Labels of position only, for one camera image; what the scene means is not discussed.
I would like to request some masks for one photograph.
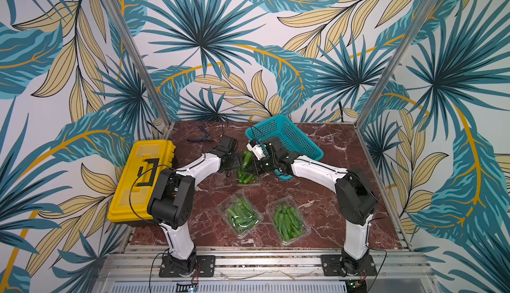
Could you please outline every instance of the plastic clamshell container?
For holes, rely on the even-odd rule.
[[[276,224],[274,223],[274,212],[280,206],[289,206],[289,207],[295,208],[296,211],[297,211],[297,216],[299,217],[299,219],[302,222],[301,227],[302,227],[302,231],[303,232],[301,233],[301,235],[299,235],[299,236],[297,236],[295,238],[292,238],[289,241],[285,241],[283,239],[282,235],[280,234],[280,232],[277,229]],[[282,242],[283,245],[290,245],[291,243],[296,242],[297,240],[302,239],[302,238],[308,236],[310,234],[310,232],[311,232],[310,225],[304,219],[301,211],[297,207],[296,201],[294,201],[294,199],[292,198],[291,195],[287,195],[284,198],[281,198],[279,200],[276,200],[276,201],[271,202],[270,204],[268,204],[266,206],[266,213],[267,213],[269,219],[271,220],[271,224],[274,226],[274,229],[277,232],[278,237],[280,238],[280,241]]]
[[[247,229],[243,230],[242,232],[237,231],[233,225],[233,222],[230,221],[230,219],[228,218],[228,208],[233,207],[235,205],[236,200],[238,200],[238,199],[244,199],[246,201],[247,205],[257,215],[257,218],[256,218],[257,221],[250,228],[247,228]],[[242,239],[248,233],[250,233],[260,223],[260,221],[262,221],[262,218],[263,218],[262,213],[260,213],[260,211],[258,211],[257,208],[246,198],[243,190],[237,190],[231,196],[229,196],[228,198],[223,200],[218,205],[218,213],[223,218],[223,220],[225,220],[225,222],[230,226],[232,231],[237,235],[238,239]]]

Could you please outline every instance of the blue plier handle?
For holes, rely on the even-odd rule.
[[[187,139],[190,143],[205,143],[206,141],[214,141],[211,135],[205,130],[202,126],[197,126],[203,133],[206,135],[204,138],[200,139]]]

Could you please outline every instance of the tropical leaf wallpaper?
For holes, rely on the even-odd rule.
[[[509,1],[439,0],[362,128],[446,293],[510,291]]]
[[[336,122],[342,105],[354,121],[422,2],[142,0],[126,21],[145,22],[134,40],[172,120]]]
[[[133,35],[142,1],[119,2]],[[162,120],[100,0],[0,6],[0,292],[88,292],[125,238],[106,214],[131,146]]]

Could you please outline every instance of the black mounting plate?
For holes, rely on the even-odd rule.
[[[341,254],[321,255],[320,262],[322,264],[322,271],[324,271],[324,276],[345,276],[342,275],[342,272],[340,271],[342,262]],[[369,259],[363,259],[363,261],[361,261],[360,267],[367,271],[367,276],[375,276],[377,274],[374,260],[371,255],[369,255]]]
[[[215,260],[216,257],[214,255],[197,255],[196,262],[200,265],[200,273],[198,274],[199,278],[213,277]],[[162,265],[164,265],[164,267],[160,268],[159,276],[161,278],[180,277],[181,275],[174,270],[172,264],[169,263],[169,261],[171,261],[169,255],[163,256]]]

